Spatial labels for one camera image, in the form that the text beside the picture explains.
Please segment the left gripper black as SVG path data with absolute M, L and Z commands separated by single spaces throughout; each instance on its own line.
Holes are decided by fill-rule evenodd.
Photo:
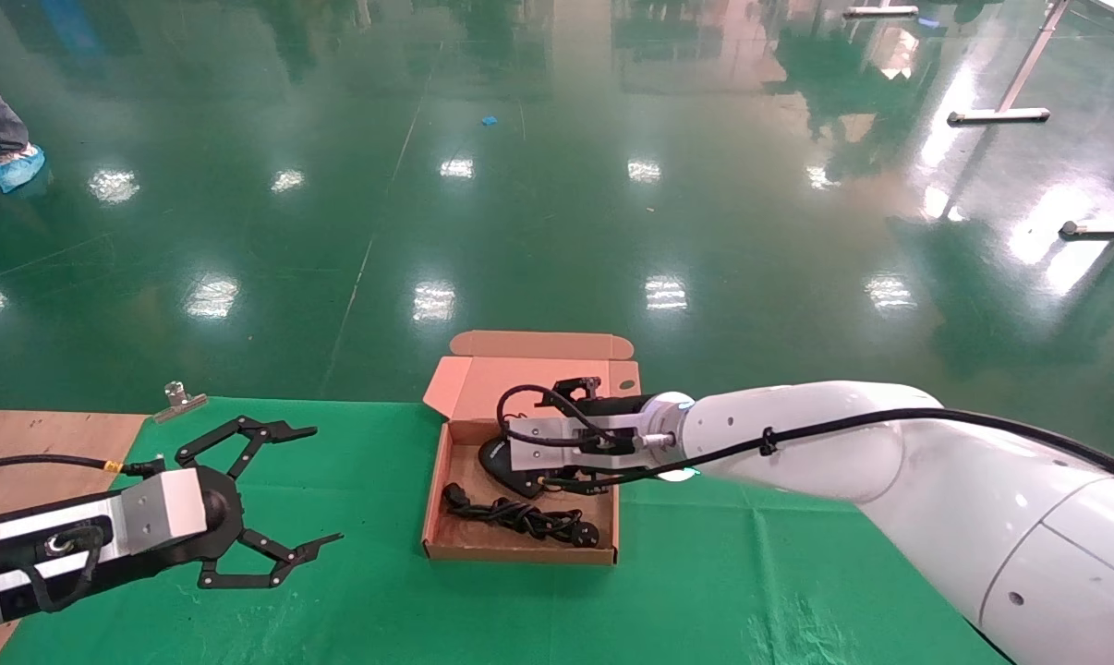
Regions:
M 227 471 L 197 466 L 202 452 L 235 436 L 248 442 Z M 74 501 L 70 510 L 85 508 L 87 516 L 67 519 L 47 535 L 47 602 L 79 602 L 195 563 L 201 565 L 201 589 L 281 586 L 299 565 L 315 561 L 321 548 L 345 535 L 331 534 L 291 549 L 246 529 L 235 479 L 262 446 L 312 436 L 317 436 L 315 426 L 291 427 L 283 420 L 260 422 L 240 415 L 180 446 L 176 463 L 184 467 L 182 470 Z M 219 573 L 221 557 L 236 542 L 273 561 L 271 571 Z

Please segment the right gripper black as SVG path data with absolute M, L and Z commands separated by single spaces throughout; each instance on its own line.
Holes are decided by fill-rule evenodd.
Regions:
M 599 397 L 600 387 L 600 376 L 579 376 L 557 381 L 553 384 L 553 391 L 566 400 L 578 401 L 578 412 L 587 419 L 641 414 L 643 408 L 657 397 L 655 394 Z M 548 493 L 598 496 L 610 493 L 616 483 L 613 483 L 613 477 L 599 478 L 598 475 L 570 477 L 551 475 L 539 477 L 539 487 L 543 492 Z

